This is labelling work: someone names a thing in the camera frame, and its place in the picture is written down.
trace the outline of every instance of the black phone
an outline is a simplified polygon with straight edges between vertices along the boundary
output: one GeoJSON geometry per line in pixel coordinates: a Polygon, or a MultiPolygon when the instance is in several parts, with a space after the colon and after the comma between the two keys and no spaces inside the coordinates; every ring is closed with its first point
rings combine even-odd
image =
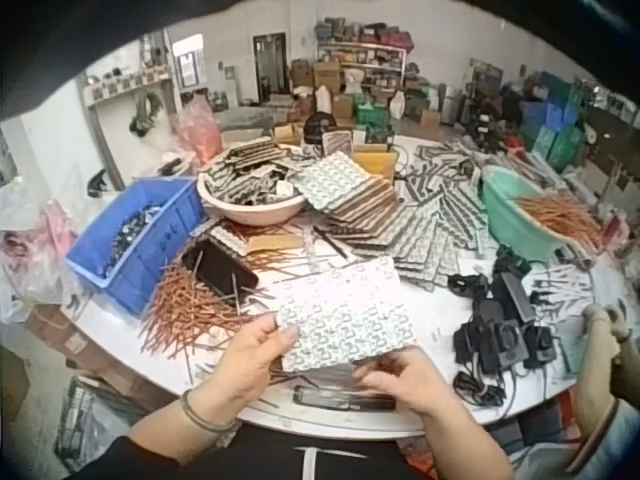
{"type": "MultiPolygon", "coordinates": [[[[254,289],[258,285],[255,273],[211,240],[201,240],[187,250],[182,255],[182,264],[192,272],[197,268],[196,278],[220,297],[234,295],[234,275],[239,299],[247,293],[242,287],[254,289]]],[[[234,298],[225,302],[235,304],[234,298]]]]}

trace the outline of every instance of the bracelet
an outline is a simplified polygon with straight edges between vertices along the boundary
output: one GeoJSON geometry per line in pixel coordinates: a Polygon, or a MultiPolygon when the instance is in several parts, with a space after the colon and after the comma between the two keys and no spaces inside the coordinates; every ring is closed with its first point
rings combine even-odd
{"type": "Polygon", "coordinates": [[[618,341],[619,345],[622,345],[623,343],[628,342],[631,339],[632,335],[633,335],[633,330],[629,329],[629,332],[627,332],[627,334],[624,336],[624,338],[616,339],[616,340],[618,341]]]}
{"type": "Polygon", "coordinates": [[[216,425],[207,422],[204,418],[198,415],[195,410],[193,410],[193,408],[191,408],[191,405],[189,405],[189,400],[187,398],[189,393],[191,393],[191,389],[185,391],[182,395],[180,395],[180,406],[182,407],[182,411],[189,418],[189,420],[195,423],[198,427],[211,433],[224,433],[231,430],[235,426],[235,419],[226,425],[216,425]]]}

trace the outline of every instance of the person's right hand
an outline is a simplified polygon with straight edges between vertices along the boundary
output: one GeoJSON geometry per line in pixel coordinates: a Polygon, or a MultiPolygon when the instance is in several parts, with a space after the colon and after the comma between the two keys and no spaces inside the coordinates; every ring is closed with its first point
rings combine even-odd
{"type": "Polygon", "coordinates": [[[608,305],[607,313],[611,319],[611,335],[613,335],[618,342],[629,338],[629,327],[627,326],[622,310],[613,305],[608,305]]]}
{"type": "Polygon", "coordinates": [[[418,347],[391,352],[353,373],[362,385],[400,400],[419,415],[436,416],[459,403],[431,359],[418,347]]]}

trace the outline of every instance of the yellow box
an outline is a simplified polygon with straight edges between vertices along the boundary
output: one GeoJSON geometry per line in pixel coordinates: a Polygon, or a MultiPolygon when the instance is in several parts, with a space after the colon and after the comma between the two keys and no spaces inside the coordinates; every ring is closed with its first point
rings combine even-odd
{"type": "Polygon", "coordinates": [[[356,151],[352,154],[353,161],[372,175],[381,175],[393,182],[396,171],[398,152],[366,152],[356,151]]]}

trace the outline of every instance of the silver bracelet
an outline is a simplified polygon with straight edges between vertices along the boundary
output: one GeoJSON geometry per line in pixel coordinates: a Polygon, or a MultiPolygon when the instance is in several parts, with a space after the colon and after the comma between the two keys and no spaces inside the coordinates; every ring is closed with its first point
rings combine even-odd
{"type": "Polygon", "coordinates": [[[198,415],[193,408],[191,408],[191,405],[189,405],[189,400],[187,398],[189,393],[191,393],[191,389],[185,391],[182,395],[180,395],[180,406],[182,407],[182,411],[189,418],[189,420],[195,423],[198,427],[211,433],[224,433],[228,432],[235,426],[235,419],[226,425],[216,425],[207,422],[204,418],[198,415]]]}

